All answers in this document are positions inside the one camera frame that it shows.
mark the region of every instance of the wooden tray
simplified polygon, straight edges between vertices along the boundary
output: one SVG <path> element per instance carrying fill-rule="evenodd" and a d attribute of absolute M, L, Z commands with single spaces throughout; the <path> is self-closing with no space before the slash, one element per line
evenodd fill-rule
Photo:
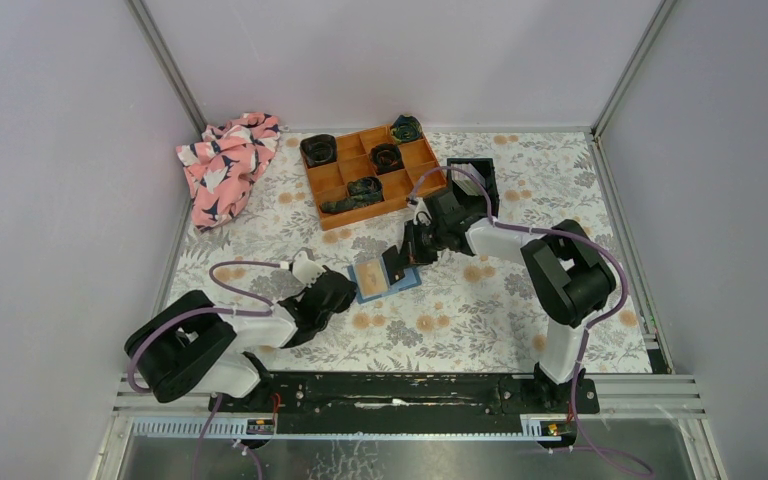
<path fill-rule="evenodd" d="M 307 163 L 302 160 L 323 230 L 342 227 L 407 207 L 405 199 L 413 190 L 414 184 L 419 181 L 419 177 L 440 165 L 423 134 L 419 140 L 399 145 L 404 169 L 376 175 L 369 160 L 369 152 L 382 143 L 396 143 L 390 137 L 390 127 L 387 125 L 337 137 L 337 161 L 334 163 L 308 168 Z M 383 202 L 337 214 L 324 213 L 319 208 L 322 202 L 346 198 L 346 185 L 361 177 L 378 177 L 381 180 L 384 187 Z M 427 194 L 445 186 L 446 177 L 442 172 L 435 172 L 425 179 L 419 193 Z"/>

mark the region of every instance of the gray wall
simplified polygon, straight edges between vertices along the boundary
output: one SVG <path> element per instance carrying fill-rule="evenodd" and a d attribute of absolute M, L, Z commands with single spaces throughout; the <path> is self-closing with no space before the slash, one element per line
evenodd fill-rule
<path fill-rule="evenodd" d="M 194 138 L 121 0 L 0 1 L 0 479 L 85 478 Z"/>
<path fill-rule="evenodd" d="M 209 122 L 580 126 L 658 0 L 148 0 Z"/>
<path fill-rule="evenodd" d="M 731 478 L 768 478 L 768 2 L 680 2 L 604 137 Z"/>

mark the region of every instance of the beige card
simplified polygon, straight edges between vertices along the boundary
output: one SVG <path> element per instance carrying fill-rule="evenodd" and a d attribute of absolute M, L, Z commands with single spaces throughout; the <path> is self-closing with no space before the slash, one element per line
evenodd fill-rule
<path fill-rule="evenodd" d="M 381 261 L 377 258 L 355 265 L 355 274 L 357 275 L 360 294 L 364 297 L 380 295 L 390 288 L 387 285 L 384 269 L 381 268 Z"/>

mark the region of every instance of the floral pattern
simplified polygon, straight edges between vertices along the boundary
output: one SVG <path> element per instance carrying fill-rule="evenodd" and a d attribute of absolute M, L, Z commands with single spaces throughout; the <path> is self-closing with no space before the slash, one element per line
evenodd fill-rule
<path fill-rule="evenodd" d="M 618 253 L 583 134 L 427 133 L 435 154 L 492 157 L 502 221 L 552 226 L 574 218 L 595 241 Z M 401 243 L 400 210 L 323 232 L 299 154 L 307 135 L 281 136 L 275 158 L 237 218 L 199 233 L 188 227 L 169 302 L 202 289 L 219 304 L 250 305 L 210 281 L 220 261 L 281 261 L 308 247 L 317 261 L 348 265 Z M 239 288 L 273 299 L 301 286 L 285 271 L 263 267 L 219 270 Z M 261 347 L 272 370 L 530 372 L 546 347 L 548 321 L 521 266 L 492 257 L 443 252 L 421 267 L 422 285 L 374 302 L 353 304 L 332 317 L 312 341 L 292 349 Z M 617 300 L 615 292 L 611 302 Z M 584 365 L 598 372 L 650 372 L 631 300 L 593 329 Z"/>

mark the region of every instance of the pink floral cloth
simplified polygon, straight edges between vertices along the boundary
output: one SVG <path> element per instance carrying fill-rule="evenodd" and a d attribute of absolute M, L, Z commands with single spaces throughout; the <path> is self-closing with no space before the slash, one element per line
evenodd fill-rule
<path fill-rule="evenodd" d="M 201 142 L 175 149 L 187 175 L 196 228 L 224 225 L 246 207 L 280 136 L 278 117 L 246 113 L 224 127 L 208 125 Z"/>

